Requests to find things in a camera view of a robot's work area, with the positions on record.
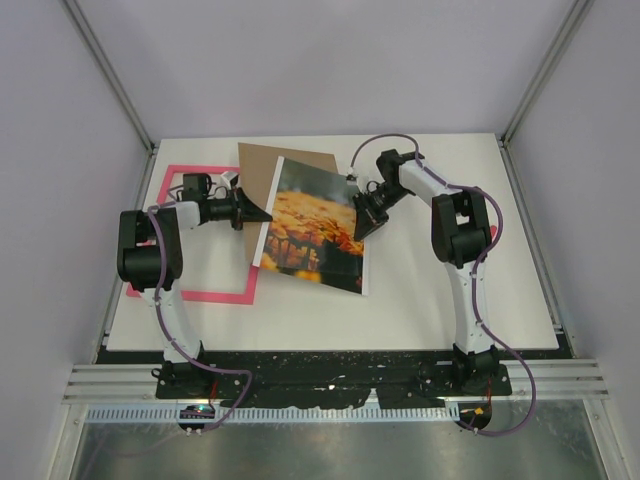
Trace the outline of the brown frame backing board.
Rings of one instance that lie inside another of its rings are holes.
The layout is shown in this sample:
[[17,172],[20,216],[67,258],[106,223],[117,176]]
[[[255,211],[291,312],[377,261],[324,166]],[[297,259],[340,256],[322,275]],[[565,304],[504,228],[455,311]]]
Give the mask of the brown frame backing board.
[[246,196],[264,211],[267,211],[267,201],[280,157],[327,172],[338,172],[335,157],[329,153],[239,142],[238,157],[240,185]]

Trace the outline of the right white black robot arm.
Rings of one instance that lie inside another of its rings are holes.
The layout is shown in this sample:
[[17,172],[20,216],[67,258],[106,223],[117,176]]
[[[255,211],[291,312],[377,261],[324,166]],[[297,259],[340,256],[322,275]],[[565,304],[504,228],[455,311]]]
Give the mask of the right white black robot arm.
[[353,197],[354,239],[361,241],[389,220],[388,210],[408,195],[431,208],[431,246],[451,285],[455,340],[452,384],[474,394],[499,373],[495,342],[481,327],[486,312],[484,260],[491,247],[486,197],[476,187],[451,184],[416,152],[384,151],[376,160],[382,181]]

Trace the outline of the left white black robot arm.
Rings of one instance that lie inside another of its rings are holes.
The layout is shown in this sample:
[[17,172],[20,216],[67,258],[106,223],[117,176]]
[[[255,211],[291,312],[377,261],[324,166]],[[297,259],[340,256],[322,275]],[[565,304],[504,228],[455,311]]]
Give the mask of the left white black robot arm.
[[169,202],[119,217],[116,267],[120,279],[139,293],[156,316],[163,340],[163,362],[151,375],[161,393],[207,395],[221,375],[243,376],[248,370],[205,363],[204,346],[188,319],[179,280],[184,260],[181,233],[210,222],[227,221],[235,231],[247,223],[268,223],[272,216],[249,199],[239,176],[226,171],[216,183],[204,172],[185,173]]

